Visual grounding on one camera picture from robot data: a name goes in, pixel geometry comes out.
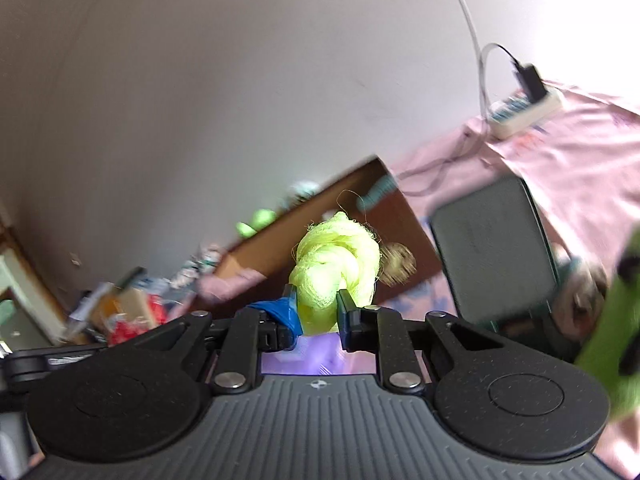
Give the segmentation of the neon yellow knotted cloth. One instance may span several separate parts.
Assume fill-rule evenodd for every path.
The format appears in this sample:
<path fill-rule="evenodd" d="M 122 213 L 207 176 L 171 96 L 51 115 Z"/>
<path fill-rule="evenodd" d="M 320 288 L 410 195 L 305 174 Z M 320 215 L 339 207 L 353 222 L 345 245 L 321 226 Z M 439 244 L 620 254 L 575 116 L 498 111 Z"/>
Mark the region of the neon yellow knotted cloth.
<path fill-rule="evenodd" d="M 376 237 L 343 211 L 315 224 L 295 249 L 288 282 L 297 288 L 303 333 L 314 336 L 336 330 L 336 294 L 346 289 L 356 306 L 372 304 L 380 270 Z"/>

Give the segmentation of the green monkey plush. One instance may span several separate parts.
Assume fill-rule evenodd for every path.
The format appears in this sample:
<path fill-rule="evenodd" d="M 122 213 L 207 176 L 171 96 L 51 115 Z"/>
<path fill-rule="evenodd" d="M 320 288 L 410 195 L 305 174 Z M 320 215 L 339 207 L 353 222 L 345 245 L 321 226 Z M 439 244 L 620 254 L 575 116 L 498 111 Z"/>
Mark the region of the green monkey plush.
<path fill-rule="evenodd" d="M 612 419 L 639 407 L 639 227 L 617 263 L 597 325 L 575 364 L 597 378 L 611 401 Z"/>

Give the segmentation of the white knotted cloth toy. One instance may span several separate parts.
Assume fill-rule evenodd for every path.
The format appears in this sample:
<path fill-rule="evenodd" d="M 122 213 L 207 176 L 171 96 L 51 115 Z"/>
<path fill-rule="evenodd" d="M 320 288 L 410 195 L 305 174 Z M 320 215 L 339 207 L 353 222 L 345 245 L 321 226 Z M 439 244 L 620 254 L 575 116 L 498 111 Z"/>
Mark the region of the white knotted cloth toy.
<path fill-rule="evenodd" d="M 224 251 L 217 245 L 199 247 L 170 280 L 171 287 L 188 287 L 201 276 L 213 273 L 223 256 Z"/>

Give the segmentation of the lime green plush toy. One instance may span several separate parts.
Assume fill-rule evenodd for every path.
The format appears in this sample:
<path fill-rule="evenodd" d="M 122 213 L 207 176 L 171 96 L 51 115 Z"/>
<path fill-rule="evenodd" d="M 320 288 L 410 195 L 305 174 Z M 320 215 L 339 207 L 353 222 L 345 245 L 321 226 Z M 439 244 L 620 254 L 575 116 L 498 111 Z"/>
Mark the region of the lime green plush toy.
<path fill-rule="evenodd" d="M 278 218 L 278 214 L 271 209 L 257 209 L 250 222 L 238 222 L 235 229 L 242 238 L 249 238 L 257 234 L 260 230 L 265 229 L 274 220 Z"/>

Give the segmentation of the brown cardboard box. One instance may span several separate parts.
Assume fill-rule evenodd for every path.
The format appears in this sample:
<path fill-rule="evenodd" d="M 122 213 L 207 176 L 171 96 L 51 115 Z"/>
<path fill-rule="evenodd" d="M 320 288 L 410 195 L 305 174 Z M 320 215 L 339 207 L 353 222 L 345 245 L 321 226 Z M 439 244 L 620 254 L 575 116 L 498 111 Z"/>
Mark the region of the brown cardboard box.
<path fill-rule="evenodd" d="M 436 250 L 381 159 L 336 178 L 229 248 L 191 307 L 226 318 L 296 282 L 315 308 L 337 289 L 378 304 L 434 278 Z"/>

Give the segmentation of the pink floral bedsheet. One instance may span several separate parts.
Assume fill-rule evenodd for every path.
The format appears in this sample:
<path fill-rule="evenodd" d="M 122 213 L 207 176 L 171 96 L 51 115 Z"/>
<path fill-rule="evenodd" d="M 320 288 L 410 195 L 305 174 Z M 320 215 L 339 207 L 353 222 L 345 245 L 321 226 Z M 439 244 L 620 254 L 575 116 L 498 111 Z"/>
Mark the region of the pink floral bedsheet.
<path fill-rule="evenodd" d="M 639 104 L 576 88 L 556 88 L 564 108 L 540 126 L 504 142 L 491 143 L 467 160 L 448 166 L 446 180 L 433 195 L 409 197 L 427 229 L 428 214 L 440 202 L 487 183 L 499 172 L 524 177 L 532 189 L 552 240 L 581 259 L 600 260 L 611 274 L 626 238 L 639 222 Z M 471 119 L 448 136 L 427 143 L 390 166 L 400 177 L 447 157 L 465 133 L 477 132 Z M 432 309 L 454 313 L 442 272 L 384 302 L 407 318 L 424 318 Z M 337 375 L 373 370 L 373 356 L 348 354 L 337 334 L 304 337 L 293 352 L 266 354 L 262 369 L 274 374 Z M 639 410 L 610 422 L 597 454 L 628 479 L 639 474 Z"/>

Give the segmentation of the small panda plush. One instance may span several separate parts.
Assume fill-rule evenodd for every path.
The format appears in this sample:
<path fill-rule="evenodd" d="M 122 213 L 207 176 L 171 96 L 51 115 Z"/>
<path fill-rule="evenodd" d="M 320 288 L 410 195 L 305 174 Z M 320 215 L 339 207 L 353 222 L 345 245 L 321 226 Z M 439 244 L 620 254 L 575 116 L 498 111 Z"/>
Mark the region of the small panda plush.
<path fill-rule="evenodd" d="M 301 180 L 291 184 L 286 192 L 286 204 L 293 208 L 311 197 L 314 197 L 321 190 L 321 186 L 317 182 L 309 180 Z"/>

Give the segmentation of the white power strip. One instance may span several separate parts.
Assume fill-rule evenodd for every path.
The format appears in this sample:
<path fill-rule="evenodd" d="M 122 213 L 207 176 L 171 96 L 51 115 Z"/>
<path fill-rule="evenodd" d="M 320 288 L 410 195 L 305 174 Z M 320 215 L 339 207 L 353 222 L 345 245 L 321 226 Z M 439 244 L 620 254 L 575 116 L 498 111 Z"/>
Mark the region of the white power strip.
<path fill-rule="evenodd" d="M 563 104 L 563 93 L 555 88 L 549 88 L 547 95 L 537 103 L 529 102 L 524 93 L 495 102 L 489 109 L 490 134 L 496 140 L 509 139 L 562 110 Z"/>

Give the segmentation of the red packet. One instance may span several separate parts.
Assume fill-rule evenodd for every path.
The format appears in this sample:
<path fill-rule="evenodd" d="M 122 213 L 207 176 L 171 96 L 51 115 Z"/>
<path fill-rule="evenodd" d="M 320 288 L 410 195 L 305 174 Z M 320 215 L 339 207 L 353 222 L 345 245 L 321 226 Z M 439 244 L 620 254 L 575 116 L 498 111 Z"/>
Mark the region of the red packet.
<path fill-rule="evenodd" d="M 115 344 L 122 344 L 134 337 L 142 335 L 149 330 L 154 330 L 157 326 L 167 321 L 167 313 L 157 295 L 151 295 L 146 300 L 151 318 L 137 316 L 132 321 L 128 321 L 122 314 L 114 317 L 115 324 L 107 338 L 107 344 L 113 347 Z"/>

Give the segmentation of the tan tissue box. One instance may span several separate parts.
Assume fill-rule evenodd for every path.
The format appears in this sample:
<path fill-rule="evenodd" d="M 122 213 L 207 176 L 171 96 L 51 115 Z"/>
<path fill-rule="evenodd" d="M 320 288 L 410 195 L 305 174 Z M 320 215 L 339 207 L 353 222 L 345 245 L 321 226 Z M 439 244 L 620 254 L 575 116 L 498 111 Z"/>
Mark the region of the tan tissue box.
<path fill-rule="evenodd" d="M 98 300 L 91 315 L 91 322 L 98 330 L 110 332 L 114 326 L 113 318 L 119 314 L 128 322 L 134 322 L 139 318 L 154 321 L 146 292 L 137 288 L 112 288 Z"/>

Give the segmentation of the black power adapter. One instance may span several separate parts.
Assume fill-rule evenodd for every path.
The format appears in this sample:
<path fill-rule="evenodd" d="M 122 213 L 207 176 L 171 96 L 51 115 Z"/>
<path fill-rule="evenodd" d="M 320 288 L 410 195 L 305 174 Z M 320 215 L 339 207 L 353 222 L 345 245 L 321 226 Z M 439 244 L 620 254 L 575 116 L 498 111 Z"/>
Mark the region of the black power adapter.
<path fill-rule="evenodd" d="M 544 82 L 539 76 L 538 70 L 533 64 L 514 64 L 515 75 L 521 85 L 527 99 L 532 104 L 542 101 L 548 94 Z"/>

